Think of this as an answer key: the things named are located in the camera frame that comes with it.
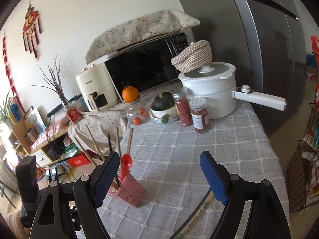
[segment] glass lid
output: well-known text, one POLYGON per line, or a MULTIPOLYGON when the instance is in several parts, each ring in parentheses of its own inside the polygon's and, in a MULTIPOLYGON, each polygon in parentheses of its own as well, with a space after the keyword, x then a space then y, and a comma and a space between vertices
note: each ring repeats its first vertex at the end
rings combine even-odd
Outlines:
POLYGON ((209 77, 209 76, 222 74, 228 70, 229 70, 229 66, 227 64, 210 63, 209 66, 205 66, 202 68, 195 69, 191 72, 184 73, 184 76, 188 78, 209 77))

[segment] white drawer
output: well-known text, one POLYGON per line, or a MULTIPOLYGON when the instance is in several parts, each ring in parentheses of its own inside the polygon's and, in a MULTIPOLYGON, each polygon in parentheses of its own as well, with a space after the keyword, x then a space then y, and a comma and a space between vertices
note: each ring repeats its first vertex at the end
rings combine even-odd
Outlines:
POLYGON ((35 156, 36 162, 37 164, 39 164, 40 167, 52 163, 52 161, 42 152, 42 150, 38 150, 32 155, 35 156))

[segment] pink utensil holder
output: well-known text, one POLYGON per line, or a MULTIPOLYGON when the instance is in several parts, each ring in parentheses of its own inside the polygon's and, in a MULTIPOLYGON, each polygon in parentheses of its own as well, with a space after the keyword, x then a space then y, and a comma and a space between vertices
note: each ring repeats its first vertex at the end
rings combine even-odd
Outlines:
POLYGON ((143 192, 144 188, 129 172, 118 190, 114 189, 112 186, 108 190, 108 193, 111 196, 122 199, 133 207, 137 207, 143 192))

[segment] red box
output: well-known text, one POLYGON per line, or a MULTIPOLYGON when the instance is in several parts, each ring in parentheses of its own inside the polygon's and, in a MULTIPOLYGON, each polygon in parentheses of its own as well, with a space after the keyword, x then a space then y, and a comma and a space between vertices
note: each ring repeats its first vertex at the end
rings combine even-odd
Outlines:
POLYGON ((72 165, 73 167, 78 167, 78 166, 90 163, 90 161, 87 159, 87 157, 84 155, 84 153, 81 153, 80 155, 67 160, 67 162, 70 165, 72 165))

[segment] red chili string decoration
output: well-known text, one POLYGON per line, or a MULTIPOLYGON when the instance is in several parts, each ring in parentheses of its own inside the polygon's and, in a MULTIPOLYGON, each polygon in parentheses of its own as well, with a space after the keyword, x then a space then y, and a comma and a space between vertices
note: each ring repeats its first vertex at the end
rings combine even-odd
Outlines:
POLYGON ((24 50, 27 51, 26 40, 24 38, 24 32, 22 32, 22 36, 23 36, 24 50))
POLYGON ((8 77, 8 80, 9 80, 9 84, 10 84, 10 88, 11 88, 11 91, 12 91, 12 94, 13 96, 17 99, 17 102, 21 108, 21 110, 23 111, 23 113, 25 114, 26 111, 24 110, 23 106, 22 106, 22 103, 18 97, 18 94, 17 94, 17 90, 13 84, 13 80, 12 78, 10 77, 10 70, 9 70, 9 63, 8 63, 8 59, 7 59, 7 51, 5 49, 5 36, 3 36, 3 39, 2 39, 2 57, 4 58, 4 65, 5 65, 5 73, 8 77))
POLYGON ((34 47, 34 42, 32 41, 33 38, 33 33, 35 36, 35 41, 36 44, 39 44, 39 37, 38 37, 38 33, 36 30, 36 23, 38 24, 38 30, 39 30, 39 34, 42 33, 42 28, 40 26, 40 19, 39 19, 39 12, 38 11, 34 11, 34 7, 31 7, 31 3, 29 3, 29 7, 28 7, 28 11, 26 13, 25 16, 25 23, 23 25, 23 33, 25 33, 26 35, 26 39, 25 40, 25 36, 23 34, 23 42, 25 44, 25 50, 30 52, 30 54, 32 52, 34 52, 34 56, 36 59, 38 59, 38 53, 37 50, 34 47))
POLYGON ((39 39, 38 39, 37 29, 35 28, 35 24, 33 24, 33 29, 34 29, 35 40, 37 42, 37 45, 39 45, 39 39))

